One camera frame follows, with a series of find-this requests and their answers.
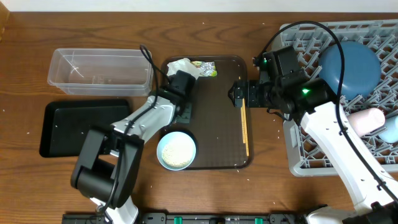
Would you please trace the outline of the pink cup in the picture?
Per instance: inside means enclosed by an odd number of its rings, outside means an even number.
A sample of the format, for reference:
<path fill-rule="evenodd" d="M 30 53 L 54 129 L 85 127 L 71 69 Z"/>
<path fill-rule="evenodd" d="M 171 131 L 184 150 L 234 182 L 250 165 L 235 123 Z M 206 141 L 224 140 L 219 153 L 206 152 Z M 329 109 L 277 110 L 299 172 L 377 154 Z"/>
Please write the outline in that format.
<path fill-rule="evenodd" d="M 370 108 L 352 113 L 347 119 L 359 137 L 382 127 L 386 120 L 384 113 L 378 108 Z"/>

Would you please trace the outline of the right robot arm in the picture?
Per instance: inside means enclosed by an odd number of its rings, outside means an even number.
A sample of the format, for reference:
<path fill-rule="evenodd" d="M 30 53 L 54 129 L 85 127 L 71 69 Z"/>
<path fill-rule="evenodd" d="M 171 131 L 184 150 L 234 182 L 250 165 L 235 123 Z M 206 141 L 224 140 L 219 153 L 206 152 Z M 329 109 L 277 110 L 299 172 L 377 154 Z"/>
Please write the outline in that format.
<path fill-rule="evenodd" d="M 237 80 L 228 92 L 235 107 L 267 108 L 295 121 L 318 144 L 342 179 L 354 211 L 327 205 L 297 218 L 299 223 L 397 223 L 397 181 L 353 131 L 340 99 L 321 78 L 308 81 L 293 47 L 254 59 L 258 80 Z"/>

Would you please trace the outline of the light blue cup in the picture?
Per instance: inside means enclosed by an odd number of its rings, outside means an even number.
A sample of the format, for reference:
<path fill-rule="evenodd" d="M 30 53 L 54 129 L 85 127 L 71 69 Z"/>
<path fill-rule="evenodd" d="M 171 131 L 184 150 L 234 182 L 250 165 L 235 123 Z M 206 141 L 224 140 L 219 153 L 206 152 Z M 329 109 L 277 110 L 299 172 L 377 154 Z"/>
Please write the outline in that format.
<path fill-rule="evenodd" d="M 394 116 L 386 119 L 384 127 L 386 128 L 381 134 L 379 134 L 379 138 L 382 139 L 386 143 L 395 143 L 398 138 L 398 130 L 397 130 L 397 120 L 398 117 Z"/>

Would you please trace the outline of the white tissue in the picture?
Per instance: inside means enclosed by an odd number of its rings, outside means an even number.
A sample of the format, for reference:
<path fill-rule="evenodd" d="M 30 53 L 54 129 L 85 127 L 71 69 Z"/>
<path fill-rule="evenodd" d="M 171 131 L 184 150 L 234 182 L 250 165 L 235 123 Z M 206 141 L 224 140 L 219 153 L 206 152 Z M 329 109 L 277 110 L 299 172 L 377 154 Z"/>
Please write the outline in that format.
<path fill-rule="evenodd" d="M 170 62 L 167 64 L 168 71 L 167 71 L 167 76 L 171 77 L 172 75 L 175 75 L 179 70 L 189 73 L 196 79 L 200 76 L 200 70 L 194 66 L 194 64 L 191 63 L 191 61 L 188 58 L 183 58 L 180 60 L 176 60 L 174 62 Z"/>

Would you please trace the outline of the blue plate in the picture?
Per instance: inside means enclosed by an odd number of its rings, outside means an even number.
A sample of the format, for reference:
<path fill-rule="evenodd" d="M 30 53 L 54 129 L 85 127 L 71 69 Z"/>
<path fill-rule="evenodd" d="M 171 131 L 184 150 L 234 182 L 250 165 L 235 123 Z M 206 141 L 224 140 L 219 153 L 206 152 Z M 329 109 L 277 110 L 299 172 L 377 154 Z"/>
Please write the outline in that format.
<path fill-rule="evenodd" d="M 358 95 L 368 96 L 381 79 L 381 65 L 376 54 L 358 42 L 342 42 L 345 56 L 345 72 L 341 94 L 346 100 Z M 320 56 L 318 76 L 324 79 L 333 91 L 337 91 L 341 72 L 340 51 L 336 45 L 328 47 Z"/>

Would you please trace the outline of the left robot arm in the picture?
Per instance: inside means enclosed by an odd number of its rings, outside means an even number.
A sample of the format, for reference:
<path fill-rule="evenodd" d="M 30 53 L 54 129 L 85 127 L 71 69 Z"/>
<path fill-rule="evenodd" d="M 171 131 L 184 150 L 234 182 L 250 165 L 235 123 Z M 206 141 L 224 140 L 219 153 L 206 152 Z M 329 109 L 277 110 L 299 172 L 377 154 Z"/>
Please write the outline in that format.
<path fill-rule="evenodd" d="M 97 207 L 89 215 L 64 215 L 63 223 L 134 223 L 134 188 L 144 144 L 183 113 L 195 77 L 181 70 L 157 87 L 128 117 L 88 131 L 71 176 L 71 186 Z"/>

